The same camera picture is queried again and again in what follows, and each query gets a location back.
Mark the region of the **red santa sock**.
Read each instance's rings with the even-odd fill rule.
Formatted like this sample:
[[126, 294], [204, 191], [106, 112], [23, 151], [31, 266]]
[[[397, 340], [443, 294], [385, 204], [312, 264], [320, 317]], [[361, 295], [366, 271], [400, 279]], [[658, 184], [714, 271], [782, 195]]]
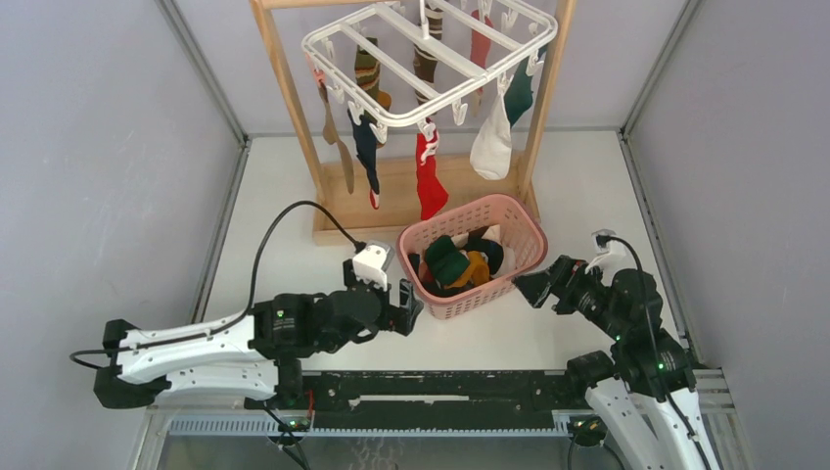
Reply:
[[436, 130], [431, 139], [423, 134], [417, 136], [415, 153], [416, 191], [420, 202], [420, 219], [427, 220], [436, 215], [447, 204], [449, 195], [438, 179], [436, 154], [439, 147], [439, 133]]

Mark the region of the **dark green sock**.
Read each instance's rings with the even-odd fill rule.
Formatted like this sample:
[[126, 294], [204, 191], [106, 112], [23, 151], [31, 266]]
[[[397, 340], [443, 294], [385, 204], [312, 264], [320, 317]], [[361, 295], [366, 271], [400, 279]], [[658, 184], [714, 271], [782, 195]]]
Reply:
[[528, 58], [524, 58], [519, 62], [503, 97], [510, 127], [513, 127], [533, 104], [532, 76], [527, 74], [528, 61]]

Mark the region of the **white plastic clip hanger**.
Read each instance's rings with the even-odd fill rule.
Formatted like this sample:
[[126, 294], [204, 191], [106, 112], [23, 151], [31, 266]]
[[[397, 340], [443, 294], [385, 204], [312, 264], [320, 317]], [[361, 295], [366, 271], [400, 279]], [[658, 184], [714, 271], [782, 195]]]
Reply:
[[[524, 1], [501, 5], [502, 23], [494, 28], [487, 19], [488, 1], [480, 2], [475, 14], [447, 1], [424, 1], [417, 23], [404, 17], [399, 3], [378, 2], [310, 32], [301, 46], [328, 92], [348, 106], [352, 123], [368, 124], [378, 143], [386, 142], [390, 129], [411, 125], [431, 137], [436, 132], [433, 115], [450, 109], [454, 122], [461, 125], [469, 105], [479, 103], [490, 83], [495, 84], [499, 98], [505, 98], [510, 88], [532, 80], [542, 69], [542, 52], [557, 37], [558, 21]], [[411, 43], [411, 65], [389, 55], [366, 34], [362, 24], [367, 20], [381, 21]], [[473, 47], [464, 56], [444, 44], [447, 22], [465, 26], [472, 38], [503, 49], [502, 57], [489, 62], [484, 48]], [[413, 108], [394, 112], [382, 100], [382, 71], [414, 91]]]

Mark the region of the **olive orange striped sock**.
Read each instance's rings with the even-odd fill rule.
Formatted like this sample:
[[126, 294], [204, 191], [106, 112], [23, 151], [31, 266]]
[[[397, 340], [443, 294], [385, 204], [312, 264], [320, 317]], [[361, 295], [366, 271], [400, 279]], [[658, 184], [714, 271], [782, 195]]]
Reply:
[[380, 89], [380, 61], [364, 48], [358, 47], [354, 60], [354, 73], [356, 83], [360, 88], [388, 111], [392, 106], [392, 97]]

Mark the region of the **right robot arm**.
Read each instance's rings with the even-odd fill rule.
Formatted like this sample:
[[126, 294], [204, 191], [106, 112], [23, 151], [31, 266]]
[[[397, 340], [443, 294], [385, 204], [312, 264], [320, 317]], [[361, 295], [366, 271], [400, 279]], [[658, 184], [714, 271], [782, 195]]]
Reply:
[[556, 298], [555, 313], [581, 314], [612, 339], [608, 352], [570, 359], [567, 398], [593, 414], [633, 469], [716, 469], [686, 350], [661, 325], [663, 299], [641, 265], [604, 284], [599, 266], [559, 257], [514, 278], [534, 308]]

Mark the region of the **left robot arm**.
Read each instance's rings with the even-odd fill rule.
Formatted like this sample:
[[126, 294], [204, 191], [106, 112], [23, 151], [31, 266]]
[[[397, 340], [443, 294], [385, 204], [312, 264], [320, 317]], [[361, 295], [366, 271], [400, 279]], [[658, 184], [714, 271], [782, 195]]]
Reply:
[[279, 294], [218, 320], [167, 330], [141, 330], [111, 320], [102, 341], [109, 362], [93, 392], [108, 409], [131, 409], [159, 398], [243, 397], [249, 407], [292, 408], [306, 395], [301, 362], [363, 344], [380, 332], [409, 335], [423, 309], [412, 284], [390, 289], [359, 280], [344, 263], [345, 288], [330, 294]]

